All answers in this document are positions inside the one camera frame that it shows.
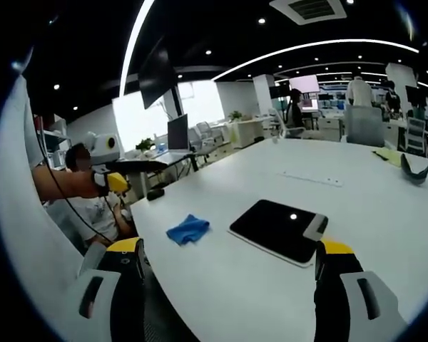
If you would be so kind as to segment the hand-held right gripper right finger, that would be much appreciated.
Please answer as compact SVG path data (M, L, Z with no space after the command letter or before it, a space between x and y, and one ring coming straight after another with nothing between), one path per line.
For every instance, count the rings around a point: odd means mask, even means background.
M346 244L317 243L315 285L315 341L394 341L407 329L395 294Z

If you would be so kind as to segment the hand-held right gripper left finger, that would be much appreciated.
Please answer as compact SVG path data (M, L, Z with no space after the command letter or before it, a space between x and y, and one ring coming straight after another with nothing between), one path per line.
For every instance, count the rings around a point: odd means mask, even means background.
M145 258L139 237L94 242L66 293L63 340L144 341Z

